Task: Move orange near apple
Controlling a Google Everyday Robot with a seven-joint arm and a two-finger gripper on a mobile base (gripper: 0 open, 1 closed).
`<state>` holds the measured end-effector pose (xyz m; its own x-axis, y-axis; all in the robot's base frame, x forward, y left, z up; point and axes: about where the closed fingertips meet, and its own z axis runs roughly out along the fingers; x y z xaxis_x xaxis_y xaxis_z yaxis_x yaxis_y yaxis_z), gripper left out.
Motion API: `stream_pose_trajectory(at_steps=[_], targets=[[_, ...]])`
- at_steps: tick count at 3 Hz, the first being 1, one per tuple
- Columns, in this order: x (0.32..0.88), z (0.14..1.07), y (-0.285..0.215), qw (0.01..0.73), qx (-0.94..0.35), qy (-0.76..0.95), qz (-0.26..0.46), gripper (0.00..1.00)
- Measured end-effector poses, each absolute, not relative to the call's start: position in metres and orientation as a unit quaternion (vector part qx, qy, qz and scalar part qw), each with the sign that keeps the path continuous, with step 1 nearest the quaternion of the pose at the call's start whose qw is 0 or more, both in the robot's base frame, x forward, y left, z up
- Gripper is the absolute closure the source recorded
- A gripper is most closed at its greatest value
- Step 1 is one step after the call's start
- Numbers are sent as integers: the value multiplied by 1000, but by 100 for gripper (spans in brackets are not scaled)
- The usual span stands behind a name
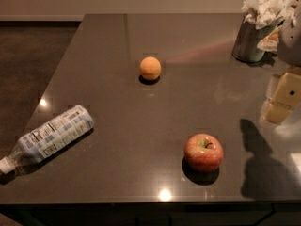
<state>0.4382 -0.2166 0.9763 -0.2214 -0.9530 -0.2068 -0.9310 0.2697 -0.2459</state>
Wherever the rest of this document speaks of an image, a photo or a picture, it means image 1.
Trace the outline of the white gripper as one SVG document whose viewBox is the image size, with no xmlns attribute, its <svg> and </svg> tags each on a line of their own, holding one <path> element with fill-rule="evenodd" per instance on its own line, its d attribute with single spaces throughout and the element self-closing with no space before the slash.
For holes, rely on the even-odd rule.
<svg viewBox="0 0 301 226">
<path fill-rule="evenodd" d="M 280 29 L 277 56 L 289 65 L 301 66 L 301 4 Z M 291 68 L 282 75 L 271 77 L 261 117 L 270 123 L 281 124 L 300 104 L 301 68 Z"/>
</svg>

